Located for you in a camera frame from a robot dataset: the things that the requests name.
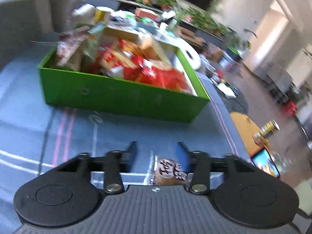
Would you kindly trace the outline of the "cardboard box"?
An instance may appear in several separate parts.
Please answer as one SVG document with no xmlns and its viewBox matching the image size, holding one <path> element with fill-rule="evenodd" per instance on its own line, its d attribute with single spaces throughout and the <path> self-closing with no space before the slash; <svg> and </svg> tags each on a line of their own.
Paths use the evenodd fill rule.
<svg viewBox="0 0 312 234">
<path fill-rule="evenodd" d="M 197 37 L 194 32 L 184 27 L 178 27 L 177 35 L 180 38 L 184 39 L 189 44 L 194 45 L 196 47 L 202 47 L 203 44 L 205 43 L 205 40 L 202 37 Z"/>
</svg>

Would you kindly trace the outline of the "black yellow drink can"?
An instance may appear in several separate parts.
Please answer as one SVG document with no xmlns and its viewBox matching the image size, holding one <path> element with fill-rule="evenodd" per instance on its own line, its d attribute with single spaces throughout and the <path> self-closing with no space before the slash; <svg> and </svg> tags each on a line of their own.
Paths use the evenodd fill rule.
<svg viewBox="0 0 312 234">
<path fill-rule="evenodd" d="M 265 139 L 268 139 L 275 132 L 279 131 L 280 127 L 278 123 L 273 119 L 268 121 L 259 132 L 253 135 L 253 140 L 257 145 L 264 143 Z"/>
</svg>

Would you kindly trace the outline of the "white round coffee table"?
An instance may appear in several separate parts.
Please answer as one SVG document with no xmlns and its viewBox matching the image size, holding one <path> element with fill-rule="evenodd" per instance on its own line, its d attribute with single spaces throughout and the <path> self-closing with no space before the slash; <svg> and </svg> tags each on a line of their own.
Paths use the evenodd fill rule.
<svg viewBox="0 0 312 234">
<path fill-rule="evenodd" d="M 164 50 L 171 51 L 173 53 L 177 53 L 177 50 L 180 50 L 195 71 L 201 67 L 199 54 L 184 39 L 169 36 L 166 32 L 162 32 L 160 30 L 156 30 L 156 34 L 154 36 Z"/>
</svg>

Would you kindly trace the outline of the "brown patterned snack packet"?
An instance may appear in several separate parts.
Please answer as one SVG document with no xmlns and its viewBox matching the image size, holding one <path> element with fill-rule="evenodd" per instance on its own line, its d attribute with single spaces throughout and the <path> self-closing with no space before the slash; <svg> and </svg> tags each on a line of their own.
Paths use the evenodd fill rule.
<svg viewBox="0 0 312 234">
<path fill-rule="evenodd" d="M 59 34 L 55 64 L 57 69 L 80 71 L 89 30 L 90 27 L 85 25 Z"/>
</svg>

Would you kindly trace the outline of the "brown cookie packet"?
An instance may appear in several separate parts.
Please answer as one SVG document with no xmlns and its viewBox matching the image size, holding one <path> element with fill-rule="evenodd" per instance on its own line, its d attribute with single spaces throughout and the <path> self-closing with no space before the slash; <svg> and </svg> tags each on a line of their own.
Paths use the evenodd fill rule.
<svg viewBox="0 0 312 234">
<path fill-rule="evenodd" d="M 186 169 L 186 164 L 175 155 L 159 155 L 150 153 L 148 170 L 144 185 L 189 185 L 193 177 Z"/>
</svg>

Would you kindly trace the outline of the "blue striped tablecloth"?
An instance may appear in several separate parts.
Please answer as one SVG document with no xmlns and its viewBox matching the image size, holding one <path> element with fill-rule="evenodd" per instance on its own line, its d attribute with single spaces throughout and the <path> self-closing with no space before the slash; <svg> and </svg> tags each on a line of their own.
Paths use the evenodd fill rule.
<svg viewBox="0 0 312 234">
<path fill-rule="evenodd" d="M 29 44 L 1 66 L 1 233 L 20 226 L 13 206 L 16 190 L 80 153 L 102 156 L 137 141 L 136 162 L 122 176 L 126 184 L 146 184 L 153 157 L 173 158 L 177 142 L 213 157 L 249 159 L 229 112 L 203 74 L 199 78 L 210 102 L 191 123 L 46 105 L 37 66 L 50 49 L 44 41 L 55 39 L 51 35 Z"/>
</svg>

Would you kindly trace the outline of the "wooden side table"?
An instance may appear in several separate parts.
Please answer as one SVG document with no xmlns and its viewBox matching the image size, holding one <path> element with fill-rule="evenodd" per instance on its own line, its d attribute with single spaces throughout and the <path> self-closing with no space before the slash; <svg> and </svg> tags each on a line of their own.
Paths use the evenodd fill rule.
<svg viewBox="0 0 312 234">
<path fill-rule="evenodd" d="M 249 157 L 255 155 L 263 147 L 265 147 L 269 153 L 271 152 L 271 146 L 267 139 L 260 145 L 254 142 L 253 135 L 259 132 L 260 128 L 249 116 L 243 113 L 231 112 L 230 117 L 238 130 Z"/>
</svg>

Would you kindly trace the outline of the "yellow tin can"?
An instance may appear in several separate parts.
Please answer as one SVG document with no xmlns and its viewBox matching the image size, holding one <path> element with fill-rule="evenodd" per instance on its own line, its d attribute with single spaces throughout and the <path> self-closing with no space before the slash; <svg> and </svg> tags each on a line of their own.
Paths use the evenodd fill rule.
<svg viewBox="0 0 312 234">
<path fill-rule="evenodd" d="M 104 6 L 97 6 L 94 23 L 97 24 L 99 22 L 103 22 L 105 25 L 109 23 L 109 17 L 114 12 L 112 8 L 104 7 Z"/>
</svg>

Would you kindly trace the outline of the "red cased phone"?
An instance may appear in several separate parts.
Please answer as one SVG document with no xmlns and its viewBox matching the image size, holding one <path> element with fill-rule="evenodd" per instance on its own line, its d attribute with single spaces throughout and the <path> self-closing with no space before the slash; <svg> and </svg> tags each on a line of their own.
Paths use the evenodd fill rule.
<svg viewBox="0 0 312 234">
<path fill-rule="evenodd" d="M 251 157 L 252 163 L 265 173 L 280 178 L 280 172 L 266 147 L 261 148 Z"/>
</svg>

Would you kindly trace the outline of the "dark round side table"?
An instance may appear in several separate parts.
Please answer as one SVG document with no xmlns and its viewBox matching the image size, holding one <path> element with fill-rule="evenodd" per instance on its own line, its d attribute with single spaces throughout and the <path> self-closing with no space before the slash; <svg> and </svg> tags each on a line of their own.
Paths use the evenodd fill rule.
<svg viewBox="0 0 312 234">
<path fill-rule="evenodd" d="M 216 75 L 212 75 L 211 77 L 205 75 L 204 79 L 208 79 L 212 83 L 229 113 L 237 112 L 244 115 L 248 114 L 249 105 L 239 88 L 228 84 Z"/>
</svg>

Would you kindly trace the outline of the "green snack box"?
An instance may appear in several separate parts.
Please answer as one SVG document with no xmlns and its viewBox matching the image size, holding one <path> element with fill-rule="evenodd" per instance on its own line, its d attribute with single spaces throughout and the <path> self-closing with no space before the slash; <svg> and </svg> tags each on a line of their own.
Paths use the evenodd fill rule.
<svg viewBox="0 0 312 234">
<path fill-rule="evenodd" d="M 89 26 L 79 72 L 55 67 L 57 46 L 40 62 L 47 104 L 190 122 L 209 96 L 180 50 L 166 51 L 155 37 L 103 23 Z"/>
</svg>

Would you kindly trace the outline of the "grey sofa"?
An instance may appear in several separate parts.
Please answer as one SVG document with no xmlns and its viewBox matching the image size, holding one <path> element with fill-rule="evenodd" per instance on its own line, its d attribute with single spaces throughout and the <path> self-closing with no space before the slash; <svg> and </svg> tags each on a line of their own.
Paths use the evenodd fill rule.
<svg viewBox="0 0 312 234">
<path fill-rule="evenodd" d="M 43 35 L 76 24 L 84 0 L 1 0 L 1 67 Z"/>
</svg>

